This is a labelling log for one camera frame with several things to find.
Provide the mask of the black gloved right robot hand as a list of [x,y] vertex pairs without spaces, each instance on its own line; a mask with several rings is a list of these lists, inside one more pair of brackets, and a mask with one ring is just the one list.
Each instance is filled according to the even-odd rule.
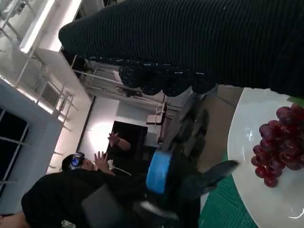
[[304,96],[301,0],[125,0],[63,26],[68,52],[146,95],[217,85]]

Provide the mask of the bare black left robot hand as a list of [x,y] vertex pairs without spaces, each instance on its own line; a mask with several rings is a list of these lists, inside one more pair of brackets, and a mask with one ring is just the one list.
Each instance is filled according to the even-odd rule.
[[203,108],[205,98],[206,95],[198,94],[189,97],[171,121],[163,143],[152,157],[146,186],[163,207],[200,204],[201,198],[239,165],[236,160],[226,160],[204,172],[198,171],[209,126],[209,113]]

